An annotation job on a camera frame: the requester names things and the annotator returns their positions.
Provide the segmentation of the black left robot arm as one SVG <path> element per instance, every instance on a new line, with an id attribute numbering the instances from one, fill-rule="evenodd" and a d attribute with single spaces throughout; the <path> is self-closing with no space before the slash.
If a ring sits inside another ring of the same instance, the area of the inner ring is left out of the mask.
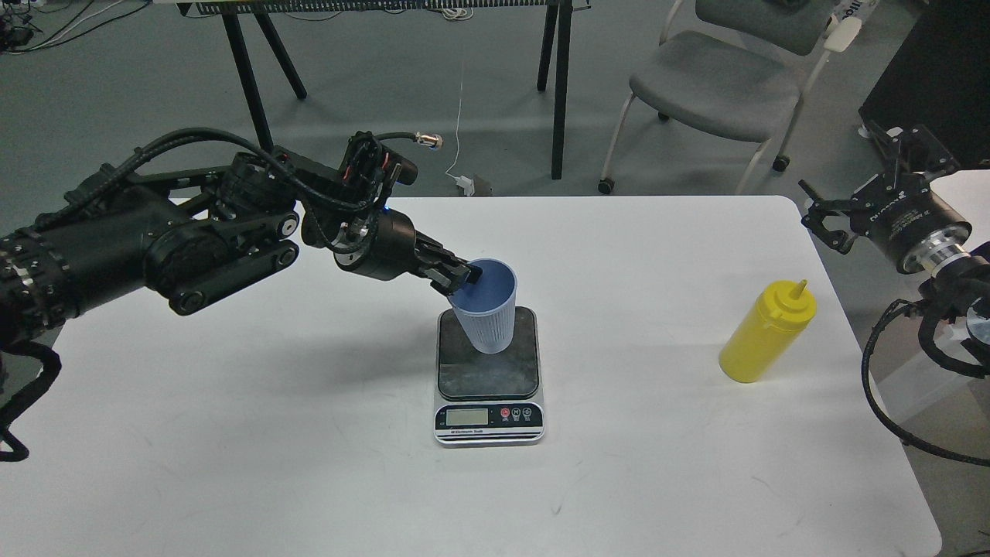
<path id="1" fill-rule="evenodd" d="M 387 207 L 417 166 L 388 147 L 438 135 L 357 132 L 330 168 L 289 149 L 263 149 L 209 128 L 167 133 L 106 163 L 65 194 L 67 205 L 2 238 L 2 353 L 40 371 L 2 406 L 2 459 L 29 449 L 11 425 L 52 387 L 60 357 L 39 336 L 141 288 L 191 315 L 297 260 L 292 240 L 333 253 L 345 272 L 391 281 L 410 274 L 451 296 L 483 271 Z"/>

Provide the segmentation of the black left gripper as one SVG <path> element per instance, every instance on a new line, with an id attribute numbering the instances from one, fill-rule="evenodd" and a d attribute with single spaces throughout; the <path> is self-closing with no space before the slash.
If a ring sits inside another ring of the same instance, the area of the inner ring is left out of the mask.
<path id="1" fill-rule="evenodd" d="M 413 222 L 398 210 L 382 212 L 377 229 L 360 250 L 333 256 L 337 268 L 378 281 L 409 274 L 428 279 L 442 296 L 452 296 L 464 285 L 480 281 L 483 269 L 456 257 L 439 241 L 416 232 Z"/>

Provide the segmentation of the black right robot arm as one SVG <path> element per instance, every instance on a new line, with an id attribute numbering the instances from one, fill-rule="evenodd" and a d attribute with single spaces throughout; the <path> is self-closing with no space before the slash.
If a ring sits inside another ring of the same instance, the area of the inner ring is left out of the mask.
<path id="1" fill-rule="evenodd" d="M 919 318 L 918 344 L 940 369 L 963 378 L 987 378 L 989 362 L 988 246 L 966 249 L 973 231 L 961 213 L 934 191 L 933 182 L 961 164 L 922 124 L 878 131 L 883 169 L 845 200 L 826 200 L 807 183 L 802 224 L 824 246 L 848 254 L 865 237 L 902 275 L 927 274 L 920 299 L 896 299 L 871 328 L 862 354 L 864 395 L 877 419 L 904 444 L 934 457 L 987 466 L 988 459 L 937 446 L 905 430 L 874 398 L 871 357 L 896 318 Z"/>

